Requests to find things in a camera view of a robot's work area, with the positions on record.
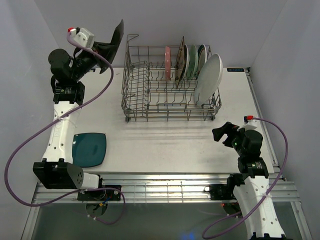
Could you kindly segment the white oval plate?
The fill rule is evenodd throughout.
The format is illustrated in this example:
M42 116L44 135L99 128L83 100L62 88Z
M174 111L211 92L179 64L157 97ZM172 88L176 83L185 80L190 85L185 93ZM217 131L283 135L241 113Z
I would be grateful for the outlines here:
M218 89L223 75L223 62L219 54L213 54L204 64L197 78L194 102L197 106L208 101Z

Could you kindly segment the pink dotted scalloped plate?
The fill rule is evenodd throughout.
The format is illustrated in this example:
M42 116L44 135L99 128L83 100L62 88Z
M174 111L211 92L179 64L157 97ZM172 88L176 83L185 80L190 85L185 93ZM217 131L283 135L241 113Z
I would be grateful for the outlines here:
M169 81L171 79L171 48L169 46L165 47L165 80Z

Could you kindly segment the cream floral square plate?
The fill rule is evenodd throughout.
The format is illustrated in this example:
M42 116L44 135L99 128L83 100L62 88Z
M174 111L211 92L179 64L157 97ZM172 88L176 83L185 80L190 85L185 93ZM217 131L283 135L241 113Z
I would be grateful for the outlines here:
M175 84L177 88L180 84L180 81L183 79L185 73L185 65L185 37L183 36L180 42L175 63Z

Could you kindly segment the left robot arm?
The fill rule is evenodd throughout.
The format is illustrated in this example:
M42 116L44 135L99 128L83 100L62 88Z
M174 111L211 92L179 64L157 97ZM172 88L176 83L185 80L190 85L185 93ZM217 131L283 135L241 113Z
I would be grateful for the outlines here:
M89 187L95 200L106 195L106 187L97 177L83 175L83 167L75 165L71 142L80 110L87 105L82 77L94 67L101 72L110 69L118 48L116 43L95 42L90 48L77 45L73 55L61 48L49 54L54 118L42 160L33 165L33 172L46 188ZM220 55L208 54L205 45L181 44L175 61L169 47L164 56L162 63L132 62L126 53L121 87L125 119L214 119L221 107Z

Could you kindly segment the green floral plate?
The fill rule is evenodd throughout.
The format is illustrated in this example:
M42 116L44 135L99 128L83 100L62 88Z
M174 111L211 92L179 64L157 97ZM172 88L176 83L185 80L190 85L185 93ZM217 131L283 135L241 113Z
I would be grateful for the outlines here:
M188 64L186 77L188 80L190 80L195 76L197 66L198 66L198 50L194 44L190 46L188 54L189 54L189 64Z

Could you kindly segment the green red rimmed white plate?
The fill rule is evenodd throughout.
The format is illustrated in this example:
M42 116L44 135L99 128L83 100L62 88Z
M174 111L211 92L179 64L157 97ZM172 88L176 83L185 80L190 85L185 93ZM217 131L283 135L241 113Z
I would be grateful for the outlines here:
M201 44L198 48L198 65L197 65L197 72L200 73L202 70L203 66L208 60L207 57L207 48L204 44Z

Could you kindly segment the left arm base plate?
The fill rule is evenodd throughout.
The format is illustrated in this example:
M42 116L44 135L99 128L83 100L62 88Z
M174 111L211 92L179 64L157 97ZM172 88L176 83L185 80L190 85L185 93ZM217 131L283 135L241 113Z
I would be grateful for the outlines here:
M78 201L120 201L121 194L119 190L122 190L121 185L102 185L99 188L108 188L99 191L89 191L85 193L78 193Z

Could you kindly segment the dark teal plate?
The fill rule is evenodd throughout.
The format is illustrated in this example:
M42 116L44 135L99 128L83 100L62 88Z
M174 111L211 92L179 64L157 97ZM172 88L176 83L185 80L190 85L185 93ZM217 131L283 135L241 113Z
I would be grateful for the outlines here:
M73 136L73 164L81 168L93 168L101 165L107 152L105 133L86 132Z

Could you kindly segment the black xdof logo sticker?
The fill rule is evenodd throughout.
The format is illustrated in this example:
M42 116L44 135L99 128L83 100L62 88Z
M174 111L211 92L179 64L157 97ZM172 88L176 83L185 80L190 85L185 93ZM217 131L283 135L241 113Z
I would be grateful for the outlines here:
M241 72L245 72L245 70L243 68L234 68L234 67L228 67L227 68L228 72L237 72L237 73L241 73Z

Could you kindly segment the black floral square plate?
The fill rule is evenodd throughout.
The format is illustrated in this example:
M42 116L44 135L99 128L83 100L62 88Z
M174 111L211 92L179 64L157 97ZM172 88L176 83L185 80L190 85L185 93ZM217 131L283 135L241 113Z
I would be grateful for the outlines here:
M120 23L117 25L117 27L115 28L111 38L111 42L109 44L107 60L110 64L113 63L116 57L123 35L124 35L124 20L122 19Z

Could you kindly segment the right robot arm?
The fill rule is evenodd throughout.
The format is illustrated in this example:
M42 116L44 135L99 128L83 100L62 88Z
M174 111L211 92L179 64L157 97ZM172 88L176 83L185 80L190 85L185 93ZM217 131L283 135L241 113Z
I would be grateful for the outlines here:
M261 157L262 143L262 134L253 128L231 126L223 144L237 152L239 173L229 176L225 191L239 204L248 239L284 240L285 232L268 193L269 172Z

